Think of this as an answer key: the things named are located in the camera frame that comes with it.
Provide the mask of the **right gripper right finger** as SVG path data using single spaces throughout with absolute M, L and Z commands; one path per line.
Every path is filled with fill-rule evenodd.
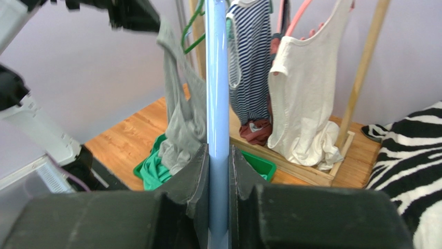
M 229 148 L 231 248 L 412 248 L 380 191 L 272 184 Z

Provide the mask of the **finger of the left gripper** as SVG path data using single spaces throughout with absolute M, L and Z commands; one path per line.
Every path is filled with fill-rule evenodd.
M 143 0 L 76 0 L 66 1 L 69 10 L 79 10 L 81 5 L 88 5 L 106 10 L 112 29 L 126 29 L 136 32 L 154 32 L 160 30 L 160 17 L 150 1 Z

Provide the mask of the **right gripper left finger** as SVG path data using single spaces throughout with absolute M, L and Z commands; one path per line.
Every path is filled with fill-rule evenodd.
M 50 194 L 27 204 L 1 248 L 207 248 L 209 152 L 153 191 Z

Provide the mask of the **green tank top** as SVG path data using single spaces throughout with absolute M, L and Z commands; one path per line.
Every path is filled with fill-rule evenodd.
M 150 155 L 138 167 L 138 172 L 146 191 L 157 189 L 172 177 L 169 169 L 162 165 L 161 157 L 159 156 L 160 145 L 165 139 L 166 136 L 164 134 L 156 138 Z

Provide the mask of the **light blue plastic hanger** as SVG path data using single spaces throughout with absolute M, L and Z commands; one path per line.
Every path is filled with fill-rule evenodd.
M 205 2 L 209 248 L 229 248 L 229 88 L 226 2 Z

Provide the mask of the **grey tank top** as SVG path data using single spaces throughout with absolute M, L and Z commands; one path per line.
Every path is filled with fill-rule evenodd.
M 206 82 L 186 59 L 172 25 L 162 19 L 157 44 L 163 49 L 168 126 L 159 157 L 171 175 L 184 168 L 206 143 Z

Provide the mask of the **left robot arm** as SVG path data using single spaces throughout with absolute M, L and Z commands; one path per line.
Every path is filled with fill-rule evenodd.
M 108 13 L 114 29 L 159 32 L 160 17 L 150 1 L 65 1 L 69 11 L 82 5 Z M 84 145 L 63 131 L 40 107 L 19 74 L 1 65 L 1 119 L 46 151 L 76 191 L 127 190 L 128 187 Z

